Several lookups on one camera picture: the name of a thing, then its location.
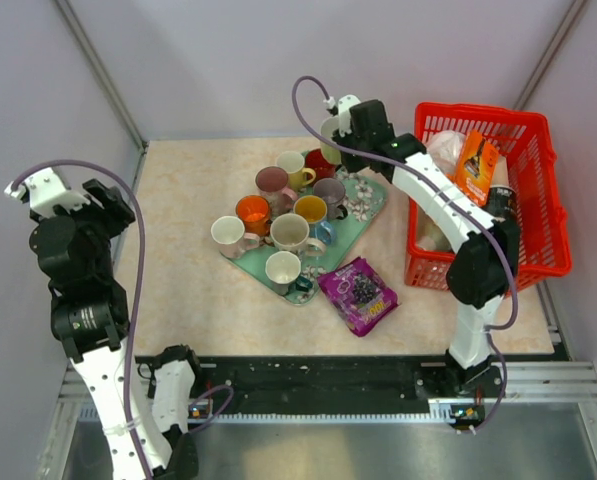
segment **purple snack bag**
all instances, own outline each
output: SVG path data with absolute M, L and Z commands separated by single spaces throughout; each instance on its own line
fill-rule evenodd
M 318 285 L 354 335 L 364 337 L 398 306 L 398 295 L 385 285 L 367 260 L 318 277 Z

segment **mug handle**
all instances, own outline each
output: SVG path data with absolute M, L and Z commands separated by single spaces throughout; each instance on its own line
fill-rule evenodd
M 298 194 L 296 192 L 294 192 L 291 188 L 289 187 L 285 187 L 283 188 L 280 193 L 282 193 L 283 195 L 286 195 L 290 198 L 290 200 L 292 202 L 295 202 L 296 200 L 298 200 Z
M 294 283 L 294 288 L 299 292 L 308 292 L 309 290 L 314 288 L 314 284 L 307 277 L 299 275 Z
M 347 207 L 344 205 L 338 205 L 336 208 L 340 211 L 340 214 L 336 216 L 336 220 L 344 220 L 347 218 L 349 215 L 349 210 L 347 210 Z
M 317 238 L 308 238 L 307 239 L 307 256 L 308 257 L 319 257 L 324 255 L 327 252 L 327 245 L 322 243 Z
M 245 239 L 245 250 L 252 250 L 260 246 L 260 237 L 255 233 L 245 233 L 243 236 Z
M 318 232 L 318 230 L 324 230 L 325 235 L 328 237 L 328 239 L 324 241 L 325 245 L 331 245 L 336 241 L 336 230 L 331 226 L 331 223 L 320 222 L 316 227 L 316 232 Z
M 311 175 L 311 178 L 305 179 L 305 176 L 309 176 L 309 175 Z M 303 178 L 302 186 L 306 187 L 307 185 L 314 183 L 314 180 L 316 180 L 316 171 L 313 168 L 303 168 L 302 169 L 302 178 Z

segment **pink mug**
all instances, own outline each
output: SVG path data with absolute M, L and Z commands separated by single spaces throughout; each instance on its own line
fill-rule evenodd
M 245 233 L 245 224 L 238 217 L 220 217 L 211 226 L 211 238 L 227 258 L 237 259 L 245 252 L 260 246 L 260 237 Z
M 280 167 L 266 167 L 256 175 L 256 186 L 269 206 L 271 216 L 277 217 L 287 213 L 298 195 L 289 186 L 289 174 Z

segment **orange snack package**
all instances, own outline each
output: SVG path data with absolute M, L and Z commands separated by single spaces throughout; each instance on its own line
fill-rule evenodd
M 456 165 L 454 183 L 479 207 L 487 202 L 498 150 L 480 132 L 472 131 Z

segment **blue mug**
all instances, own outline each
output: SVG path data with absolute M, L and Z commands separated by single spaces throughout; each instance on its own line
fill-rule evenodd
M 336 230 L 327 221 L 327 204 L 315 195 L 306 195 L 294 203 L 294 213 L 300 215 L 309 224 L 309 236 L 320 240 L 325 245 L 336 241 Z

